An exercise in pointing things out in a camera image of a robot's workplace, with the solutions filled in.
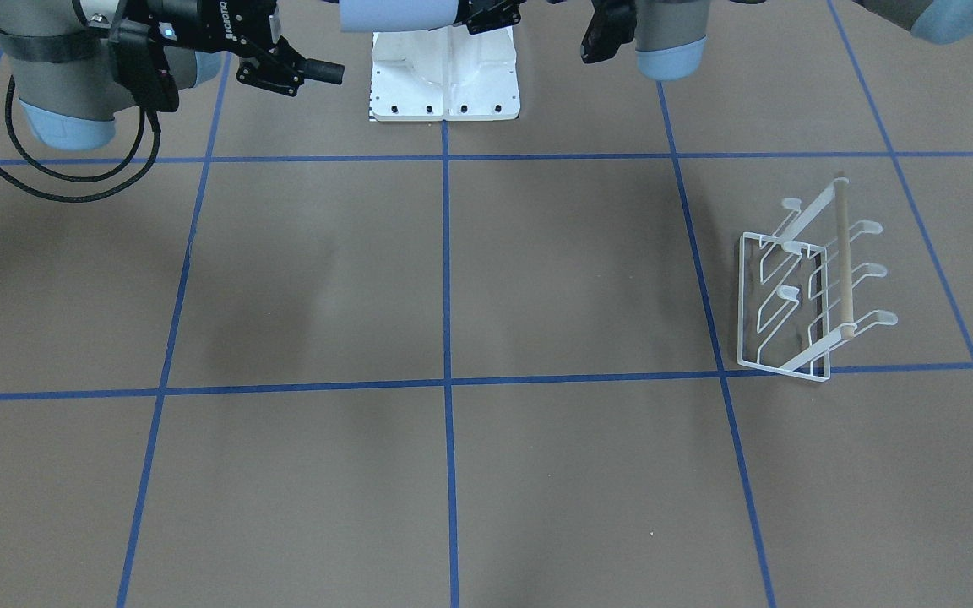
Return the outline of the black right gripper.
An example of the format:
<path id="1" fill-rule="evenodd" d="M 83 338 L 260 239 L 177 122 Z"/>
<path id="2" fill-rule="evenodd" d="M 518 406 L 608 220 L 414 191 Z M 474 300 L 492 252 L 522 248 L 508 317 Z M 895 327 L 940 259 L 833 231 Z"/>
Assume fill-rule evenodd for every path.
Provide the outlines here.
<path id="1" fill-rule="evenodd" d="M 302 57 L 281 37 L 275 1 L 121 1 L 111 25 L 111 51 L 149 57 L 162 47 L 240 57 L 236 81 L 297 96 L 307 81 L 341 85 L 345 66 Z"/>

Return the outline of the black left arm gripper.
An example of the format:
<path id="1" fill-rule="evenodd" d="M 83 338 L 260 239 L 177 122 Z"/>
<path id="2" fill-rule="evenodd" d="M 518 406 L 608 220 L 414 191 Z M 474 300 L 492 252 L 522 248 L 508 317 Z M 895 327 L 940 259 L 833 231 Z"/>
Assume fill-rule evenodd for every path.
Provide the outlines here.
<path id="1" fill-rule="evenodd" d="M 598 64 L 617 56 L 636 37 L 636 1 L 591 1 L 592 16 L 580 42 L 580 61 Z"/>

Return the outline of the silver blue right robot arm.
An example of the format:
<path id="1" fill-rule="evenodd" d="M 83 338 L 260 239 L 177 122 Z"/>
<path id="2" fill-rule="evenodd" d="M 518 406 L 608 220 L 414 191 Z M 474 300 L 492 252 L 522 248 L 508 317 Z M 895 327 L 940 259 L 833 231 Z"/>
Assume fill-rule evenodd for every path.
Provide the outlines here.
<path id="1" fill-rule="evenodd" d="M 343 79 L 290 46 L 275 1 L 0 1 L 0 49 L 30 131 L 65 151 L 109 144 L 124 109 L 177 111 L 179 92 L 213 79 L 226 53 L 279 94 Z"/>

